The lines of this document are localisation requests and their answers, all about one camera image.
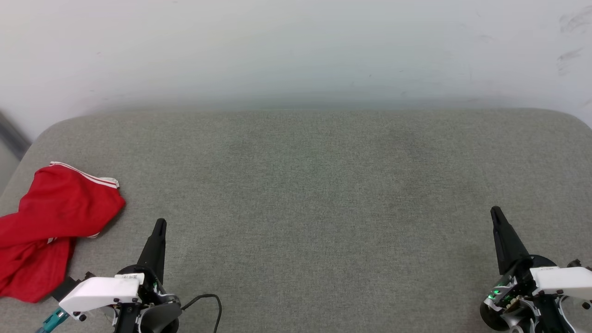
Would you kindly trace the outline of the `red and white shirt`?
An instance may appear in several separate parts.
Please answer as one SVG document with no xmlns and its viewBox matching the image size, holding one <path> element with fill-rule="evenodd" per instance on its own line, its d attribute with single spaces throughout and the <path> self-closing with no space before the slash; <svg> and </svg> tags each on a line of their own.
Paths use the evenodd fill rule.
<svg viewBox="0 0 592 333">
<path fill-rule="evenodd" d="M 116 179 L 51 162 L 15 213 L 0 216 L 0 298 L 36 303 L 59 287 L 78 238 L 95 238 L 125 200 Z"/>
</svg>

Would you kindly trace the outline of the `grey fabric sofa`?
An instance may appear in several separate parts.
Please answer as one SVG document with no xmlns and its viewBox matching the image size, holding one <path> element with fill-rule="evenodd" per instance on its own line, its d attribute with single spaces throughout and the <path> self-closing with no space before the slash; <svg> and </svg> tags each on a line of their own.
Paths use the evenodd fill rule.
<svg viewBox="0 0 592 333">
<path fill-rule="evenodd" d="M 134 264 L 164 218 L 165 289 L 218 295 L 218 333 L 490 333 L 492 206 L 531 253 L 592 267 L 592 130 L 556 111 L 74 118 L 32 144 L 0 216 L 51 161 L 125 199 L 68 273 Z"/>
</svg>

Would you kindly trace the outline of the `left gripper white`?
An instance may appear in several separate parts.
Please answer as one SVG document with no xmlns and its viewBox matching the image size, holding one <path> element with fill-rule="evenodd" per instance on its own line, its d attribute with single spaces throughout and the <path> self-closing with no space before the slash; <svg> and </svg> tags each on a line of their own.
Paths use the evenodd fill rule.
<svg viewBox="0 0 592 333">
<path fill-rule="evenodd" d="M 137 262 L 113 277 L 92 277 L 80 283 L 59 307 L 72 318 L 98 308 L 112 310 L 113 333 L 177 333 L 182 314 L 177 295 L 164 282 L 167 222 L 157 219 Z"/>
</svg>

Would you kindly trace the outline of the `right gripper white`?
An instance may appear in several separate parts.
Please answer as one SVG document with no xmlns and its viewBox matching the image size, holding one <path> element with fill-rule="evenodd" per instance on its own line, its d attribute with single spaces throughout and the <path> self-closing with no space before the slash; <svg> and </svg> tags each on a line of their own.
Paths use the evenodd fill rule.
<svg viewBox="0 0 592 333">
<path fill-rule="evenodd" d="M 592 309 L 592 269 L 531 267 L 533 260 L 499 206 L 490 210 L 500 275 L 514 273 L 502 287 L 502 321 L 508 333 L 592 333 L 577 327 L 564 309 L 567 299 L 579 299 Z"/>
</svg>

